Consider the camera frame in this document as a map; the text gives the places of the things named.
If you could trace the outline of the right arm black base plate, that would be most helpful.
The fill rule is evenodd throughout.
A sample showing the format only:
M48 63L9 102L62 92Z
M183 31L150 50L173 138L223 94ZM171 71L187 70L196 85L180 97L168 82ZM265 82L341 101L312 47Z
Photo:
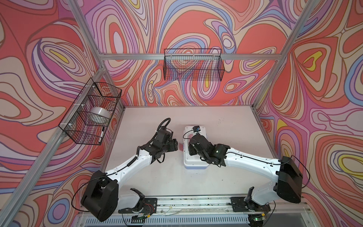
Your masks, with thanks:
M246 202L244 197L231 197L228 203L233 209L233 212L260 212L269 213L271 211L270 205L258 205L257 203L250 201Z

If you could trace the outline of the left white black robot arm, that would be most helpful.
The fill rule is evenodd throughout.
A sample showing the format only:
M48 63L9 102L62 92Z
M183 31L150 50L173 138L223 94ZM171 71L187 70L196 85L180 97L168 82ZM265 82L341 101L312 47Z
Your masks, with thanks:
M171 118L164 119L153 137L146 144L137 147L136 154L106 172L96 171L85 183L86 189L80 200L82 207L99 221L107 220L115 211L139 213L144 207L145 196L139 190L123 189L123 185L136 173L154 162L163 163L167 152L178 150L178 142L167 127Z

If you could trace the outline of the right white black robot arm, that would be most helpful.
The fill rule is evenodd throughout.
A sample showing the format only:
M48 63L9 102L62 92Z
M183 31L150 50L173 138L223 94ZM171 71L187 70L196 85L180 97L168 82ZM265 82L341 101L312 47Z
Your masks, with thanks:
M295 204L301 202L303 174L291 157L269 159L225 144L213 145L206 138L205 132L205 127L198 125L184 129L184 166L187 169L205 169L210 165L236 167L269 179L269 182L260 187L250 187L247 196L236 203L236 211L261 211L277 199Z

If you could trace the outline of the white blue plastic tool box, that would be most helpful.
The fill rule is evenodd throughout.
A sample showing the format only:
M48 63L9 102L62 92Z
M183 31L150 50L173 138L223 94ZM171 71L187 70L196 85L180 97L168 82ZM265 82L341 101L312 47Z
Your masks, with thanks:
M189 141L190 138L195 135L193 132L193 126L186 126L183 132L183 163L184 167L189 170L200 170L208 168L209 164L205 161L200 160L200 156L190 155L189 153Z

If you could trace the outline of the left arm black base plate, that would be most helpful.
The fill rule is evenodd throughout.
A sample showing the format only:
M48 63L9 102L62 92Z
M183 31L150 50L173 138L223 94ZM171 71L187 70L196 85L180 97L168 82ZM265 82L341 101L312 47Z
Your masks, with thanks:
M157 198L144 198L134 208L118 210L119 214L143 214L152 215L157 211Z

